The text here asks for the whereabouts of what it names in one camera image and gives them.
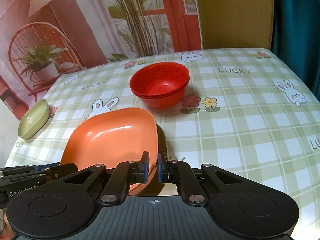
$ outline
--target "chair backrest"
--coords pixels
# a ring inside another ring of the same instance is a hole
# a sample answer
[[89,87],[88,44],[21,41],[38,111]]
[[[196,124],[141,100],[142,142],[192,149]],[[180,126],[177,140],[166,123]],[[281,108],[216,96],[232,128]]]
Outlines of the chair backrest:
[[78,56],[74,52],[72,44],[68,38],[54,25],[45,22],[34,22],[23,26],[11,40],[9,46],[9,61],[12,68],[19,76],[23,84],[29,89],[33,90],[33,84],[39,82],[36,75],[31,75],[30,72],[21,72],[26,68],[26,65],[20,60],[26,55],[25,47],[33,48],[45,44],[48,46],[56,45],[57,48],[67,48],[60,53],[60,58],[56,62],[60,65],[63,62],[71,62],[79,66],[82,65]]
[[270,49],[273,0],[197,0],[204,49]]

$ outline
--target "teal curtain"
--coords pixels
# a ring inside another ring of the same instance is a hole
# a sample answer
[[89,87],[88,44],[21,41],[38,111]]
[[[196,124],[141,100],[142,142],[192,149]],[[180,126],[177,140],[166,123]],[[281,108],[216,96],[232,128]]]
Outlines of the teal curtain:
[[320,96],[320,0],[275,0],[272,51]]

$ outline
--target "crosshair symbol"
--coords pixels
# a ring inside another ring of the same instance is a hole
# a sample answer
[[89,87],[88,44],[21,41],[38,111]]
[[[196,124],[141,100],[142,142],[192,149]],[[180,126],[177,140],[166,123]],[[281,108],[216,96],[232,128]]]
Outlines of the crosshair symbol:
[[159,200],[157,200],[157,199],[153,199],[153,200],[151,200],[150,202],[155,205],[155,204],[158,204],[158,203],[161,202],[161,201],[159,201]]

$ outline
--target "table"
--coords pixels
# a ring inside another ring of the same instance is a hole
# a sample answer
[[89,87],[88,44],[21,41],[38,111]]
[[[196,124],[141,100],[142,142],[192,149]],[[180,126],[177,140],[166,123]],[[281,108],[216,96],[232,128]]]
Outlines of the table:
[[[148,109],[132,94],[129,80],[160,61],[184,64],[190,83],[176,106]],[[163,128],[169,159],[196,168],[211,163],[289,194],[300,208],[292,236],[320,237],[320,104],[269,50],[214,49],[115,62],[62,75],[45,98],[49,121],[33,138],[18,138],[6,166],[60,161],[97,99],[111,111],[141,107]]]

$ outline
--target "white wall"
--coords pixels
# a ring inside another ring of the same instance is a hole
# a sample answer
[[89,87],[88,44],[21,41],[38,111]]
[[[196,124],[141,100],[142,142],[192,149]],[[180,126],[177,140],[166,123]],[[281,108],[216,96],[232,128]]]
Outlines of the white wall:
[[0,100],[0,167],[4,167],[18,138],[19,120]]

